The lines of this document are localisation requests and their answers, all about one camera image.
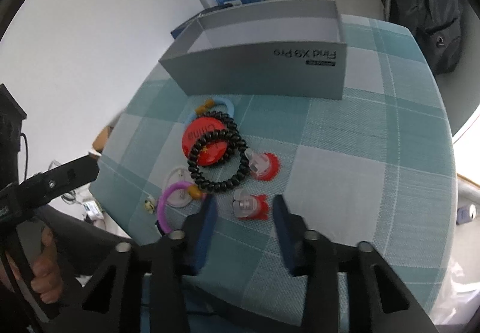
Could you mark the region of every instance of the gray box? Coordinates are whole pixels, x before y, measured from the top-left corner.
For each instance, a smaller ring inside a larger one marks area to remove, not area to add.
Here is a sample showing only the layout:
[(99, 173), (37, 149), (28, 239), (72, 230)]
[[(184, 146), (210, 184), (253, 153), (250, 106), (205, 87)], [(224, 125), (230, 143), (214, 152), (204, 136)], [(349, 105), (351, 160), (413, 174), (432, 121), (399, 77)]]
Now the gray box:
[(346, 49), (334, 1), (265, 1), (199, 17), (159, 62), (187, 95), (341, 99)]

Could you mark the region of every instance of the orange bead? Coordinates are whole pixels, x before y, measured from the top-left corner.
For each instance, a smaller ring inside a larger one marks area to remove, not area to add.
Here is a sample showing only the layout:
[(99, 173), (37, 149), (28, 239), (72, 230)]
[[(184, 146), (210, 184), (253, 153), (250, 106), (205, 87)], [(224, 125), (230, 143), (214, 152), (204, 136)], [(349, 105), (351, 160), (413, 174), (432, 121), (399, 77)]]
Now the orange bead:
[(205, 106), (199, 106), (195, 109), (195, 114), (202, 115), (207, 112), (207, 108)]
[(207, 99), (207, 100), (205, 101), (204, 106), (205, 106), (207, 109), (211, 109), (211, 108), (213, 108), (213, 107), (215, 106), (215, 102), (214, 102), (213, 99)]
[(187, 192), (196, 201), (199, 201), (202, 198), (202, 192), (198, 189), (198, 187), (195, 184), (188, 187)]

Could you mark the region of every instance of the blue ring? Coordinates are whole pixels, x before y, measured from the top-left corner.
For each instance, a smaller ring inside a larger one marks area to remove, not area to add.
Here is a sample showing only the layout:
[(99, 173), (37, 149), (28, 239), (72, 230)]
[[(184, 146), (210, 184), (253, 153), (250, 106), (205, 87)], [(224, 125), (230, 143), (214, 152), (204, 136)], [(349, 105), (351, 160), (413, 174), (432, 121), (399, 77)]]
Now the blue ring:
[[(235, 113), (235, 107), (229, 99), (224, 97), (211, 97), (211, 99), (214, 101), (216, 106), (226, 106), (226, 113), (230, 116), (230, 118), (233, 118), (233, 115)], [(195, 113), (195, 111), (193, 111), (185, 120), (185, 128), (187, 128), (188, 125), (190, 125), (194, 120), (196, 120), (197, 116), (198, 115)]]

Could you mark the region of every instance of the can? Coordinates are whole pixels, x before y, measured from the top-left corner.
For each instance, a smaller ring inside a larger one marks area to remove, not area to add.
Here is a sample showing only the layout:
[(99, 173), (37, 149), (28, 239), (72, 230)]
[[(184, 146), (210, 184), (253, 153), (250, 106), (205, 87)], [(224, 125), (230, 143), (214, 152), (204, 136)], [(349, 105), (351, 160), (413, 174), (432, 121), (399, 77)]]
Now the can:
[(467, 224), (477, 217), (477, 206), (467, 204), (457, 210), (457, 224)]

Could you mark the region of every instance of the red badge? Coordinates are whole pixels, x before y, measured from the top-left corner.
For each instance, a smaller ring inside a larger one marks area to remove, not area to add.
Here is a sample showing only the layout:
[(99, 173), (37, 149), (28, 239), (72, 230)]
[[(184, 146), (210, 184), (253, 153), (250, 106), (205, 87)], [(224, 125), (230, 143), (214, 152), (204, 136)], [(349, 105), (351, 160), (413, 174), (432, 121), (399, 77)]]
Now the red badge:
[[(185, 156), (188, 158), (191, 147), (195, 144), (197, 139), (207, 132), (213, 130), (227, 129), (225, 125), (210, 117), (200, 117), (194, 120), (183, 133), (181, 140), (182, 150)], [(217, 163), (227, 150), (226, 141), (211, 142), (203, 147), (202, 151), (198, 155), (198, 165), (206, 166)]]

